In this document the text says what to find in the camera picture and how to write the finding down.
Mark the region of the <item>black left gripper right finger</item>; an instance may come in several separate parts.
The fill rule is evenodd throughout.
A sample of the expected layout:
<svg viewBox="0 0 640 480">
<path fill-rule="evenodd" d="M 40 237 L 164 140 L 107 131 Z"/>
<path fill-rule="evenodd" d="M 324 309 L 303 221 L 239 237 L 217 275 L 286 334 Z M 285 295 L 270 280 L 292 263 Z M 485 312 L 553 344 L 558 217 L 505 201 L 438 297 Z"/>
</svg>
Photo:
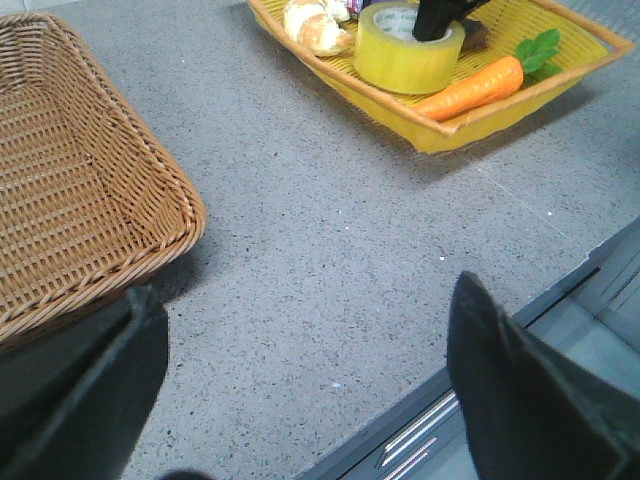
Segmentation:
<svg viewBox="0 0 640 480">
<path fill-rule="evenodd" d="M 450 302 L 447 371 L 479 478 L 638 478 L 638 400 L 511 320 L 468 271 Z"/>
</svg>

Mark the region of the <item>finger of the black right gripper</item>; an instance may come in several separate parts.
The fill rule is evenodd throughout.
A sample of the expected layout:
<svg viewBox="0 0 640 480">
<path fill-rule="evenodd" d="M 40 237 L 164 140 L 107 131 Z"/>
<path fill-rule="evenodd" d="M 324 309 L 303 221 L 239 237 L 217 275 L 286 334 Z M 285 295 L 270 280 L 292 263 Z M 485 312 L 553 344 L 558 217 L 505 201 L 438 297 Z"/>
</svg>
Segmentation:
<svg viewBox="0 0 640 480">
<path fill-rule="evenodd" d="M 444 36 L 453 21 L 461 21 L 487 0 L 420 0 L 412 31 L 418 41 L 435 41 Z"/>
</svg>

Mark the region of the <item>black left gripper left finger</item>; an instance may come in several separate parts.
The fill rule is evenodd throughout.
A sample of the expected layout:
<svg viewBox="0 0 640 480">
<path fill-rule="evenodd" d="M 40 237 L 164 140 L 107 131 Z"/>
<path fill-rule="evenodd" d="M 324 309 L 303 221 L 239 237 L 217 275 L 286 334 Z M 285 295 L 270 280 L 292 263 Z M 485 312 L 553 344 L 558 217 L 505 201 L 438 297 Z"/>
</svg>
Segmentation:
<svg viewBox="0 0 640 480">
<path fill-rule="evenodd" d="M 168 315 L 149 286 L 2 355 L 2 478 L 119 478 L 168 357 Z"/>
</svg>

